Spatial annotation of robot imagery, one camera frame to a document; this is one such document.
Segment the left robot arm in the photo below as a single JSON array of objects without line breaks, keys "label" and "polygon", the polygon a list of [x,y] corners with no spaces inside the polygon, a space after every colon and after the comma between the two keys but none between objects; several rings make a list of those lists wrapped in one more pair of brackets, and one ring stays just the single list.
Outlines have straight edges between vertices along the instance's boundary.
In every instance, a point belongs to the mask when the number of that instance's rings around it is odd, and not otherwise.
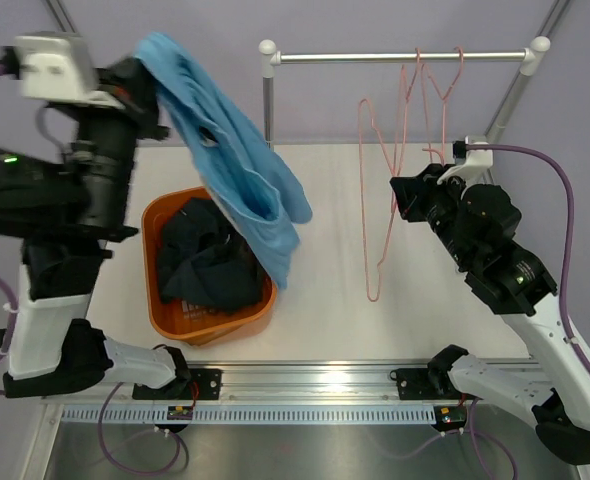
[{"label": "left robot arm", "polygon": [[191,373],[177,348],[119,343],[86,319],[108,244],[136,234],[125,215],[138,143],[168,134],[154,79],[139,60],[93,75],[107,105],[47,101],[77,124],[60,162],[0,148],[0,235],[22,242],[19,288],[8,294],[9,324],[0,330],[3,394],[65,395],[108,381],[179,398]]}]

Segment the pink hanger of green shorts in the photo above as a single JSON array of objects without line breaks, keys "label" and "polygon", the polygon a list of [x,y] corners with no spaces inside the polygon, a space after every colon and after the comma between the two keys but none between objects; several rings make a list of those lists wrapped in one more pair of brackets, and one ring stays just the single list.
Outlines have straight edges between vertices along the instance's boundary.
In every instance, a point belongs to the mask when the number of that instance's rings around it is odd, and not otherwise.
[{"label": "pink hanger of green shorts", "polygon": [[[445,149],[446,149],[446,133],[447,133],[447,118],[448,118],[448,104],[450,97],[455,89],[462,73],[464,70],[464,50],[461,46],[457,46],[455,51],[458,54],[458,61],[459,66],[457,73],[455,74],[453,80],[449,84],[448,88],[442,92],[440,87],[433,75],[433,72],[430,66],[423,62],[420,68],[420,81],[421,81],[421,95],[422,95],[422,106],[424,111],[424,122],[425,122],[425,132],[426,132],[426,145],[427,145],[427,152],[429,155],[429,160],[431,163],[435,163],[435,158],[438,158],[439,164],[444,166],[446,164],[445,160]],[[439,98],[441,102],[441,137],[439,140],[439,147],[434,148],[432,142],[432,133],[431,133],[431,122],[430,122],[430,105],[429,105],[429,85],[432,85],[432,88]]]}]

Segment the pink hanger of navy shorts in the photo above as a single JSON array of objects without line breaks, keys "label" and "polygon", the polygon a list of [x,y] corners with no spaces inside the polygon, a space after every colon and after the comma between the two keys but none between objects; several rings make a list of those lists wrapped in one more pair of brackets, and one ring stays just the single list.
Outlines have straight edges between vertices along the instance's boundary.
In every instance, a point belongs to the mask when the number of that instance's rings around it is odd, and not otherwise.
[{"label": "pink hanger of navy shorts", "polygon": [[401,174],[405,160],[405,150],[408,135],[408,111],[410,100],[412,99],[414,85],[418,74],[421,71],[421,49],[415,48],[415,66],[411,79],[408,79],[407,67],[403,65],[400,69],[398,96],[396,107],[396,129],[394,137],[394,159],[391,171],[392,177]]}]

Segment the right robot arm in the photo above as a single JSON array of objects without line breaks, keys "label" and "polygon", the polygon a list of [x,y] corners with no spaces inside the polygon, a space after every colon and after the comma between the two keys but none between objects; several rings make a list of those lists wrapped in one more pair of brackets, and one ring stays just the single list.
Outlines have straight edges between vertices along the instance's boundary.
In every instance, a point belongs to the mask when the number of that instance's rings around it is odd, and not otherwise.
[{"label": "right robot arm", "polygon": [[532,252],[514,241],[522,218],[499,186],[469,186],[431,164],[390,181],[400,217],[426,223],[455,261],[472,294],[502,318],[539,363],[539,387],[449,345],[427,365],[436,395],[481,398],[522,420],[571,465],[590,464],[590,374],[576,353],[581,339],[564,329],[557,284]]}]

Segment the light blue shorts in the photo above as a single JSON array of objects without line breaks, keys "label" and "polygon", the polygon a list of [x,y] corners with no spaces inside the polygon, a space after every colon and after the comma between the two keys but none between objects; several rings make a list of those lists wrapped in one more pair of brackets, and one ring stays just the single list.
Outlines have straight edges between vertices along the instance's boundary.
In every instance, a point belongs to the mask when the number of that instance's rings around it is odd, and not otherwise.
[{"label": "light blue shorts", "polygon": [[286,288],[300,244],[296,227],[313,218],[300,181],[254,123],[170,36],[147,35],[134,55],[154,78],[158,101],[190,150],[209,194],[271,280]]}]

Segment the pink hanger of blue shorts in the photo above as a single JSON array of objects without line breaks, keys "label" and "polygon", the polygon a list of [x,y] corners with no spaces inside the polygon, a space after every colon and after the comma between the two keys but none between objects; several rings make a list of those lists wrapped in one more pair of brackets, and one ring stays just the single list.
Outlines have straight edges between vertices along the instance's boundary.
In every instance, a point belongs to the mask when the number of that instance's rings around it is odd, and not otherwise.
[{"label": "pink hanger of blue shorts", "polygon": [[[394,107],[392,141],[379,126],[370,99],[357,104],[358,215],[362,255],[361,306],[368,311],[390,306],[419,305],[411,298],[451,269],[447,255],[430,229],[402,221],[391,200],[389,180],[394,159],[396,129]],[[412,143],[409,129],[401,173],[415,175],[430,164],[426,142]]]}]

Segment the dark navy shorts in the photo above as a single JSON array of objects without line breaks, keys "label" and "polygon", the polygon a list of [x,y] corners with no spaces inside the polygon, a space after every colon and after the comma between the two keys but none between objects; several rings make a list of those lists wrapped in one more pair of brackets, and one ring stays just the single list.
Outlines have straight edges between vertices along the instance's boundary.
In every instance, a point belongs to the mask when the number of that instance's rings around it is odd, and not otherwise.
[{"label": "dark navy shorts", "polygon": [[262,299],[259,263],[210,199],[190,198],[163,225],[156,272],[164,303],[233,313]]}]

